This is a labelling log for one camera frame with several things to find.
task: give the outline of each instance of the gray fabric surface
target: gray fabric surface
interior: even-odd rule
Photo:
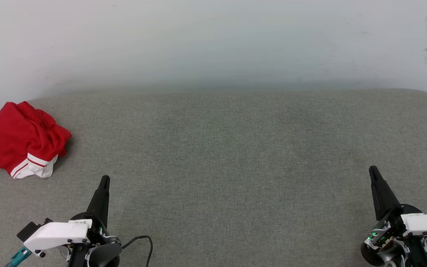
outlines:
[[[368,266],[368,167],[427,213],[427,93],[410,90],[61,96],[31,102],[70,130],[48,179],[0,169],[0,266],[16,233],[85,211],[112,178],[108,229],[151,235],[150,266]],[[144,266],[149,242],[121,267]],[[58,252],[22,267],[63,267]]]

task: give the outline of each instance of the white striped trim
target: white striped trim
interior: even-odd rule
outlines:
[[[27,159],[23,160],[19,165],[17,165],[16,167],[14,167],[14,169],[12,169],[10,176],[15,177],[16,172],[19,173],[20,169],[26,165],[29,161]]]
[[[31,155],[31,154],[27,154],[27,158],[30,159],[31,161],[37,163],[37,164],[41,164],[46,166],[47,165],[47,161],[43,160],[43,159],[39,159],[38,157]]]

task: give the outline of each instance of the red and white garment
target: red and white garment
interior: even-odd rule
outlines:
[[[14,179],[50,177],[71,136],[46,112],[27,102],[7,102],[0,111],[0,168]]]

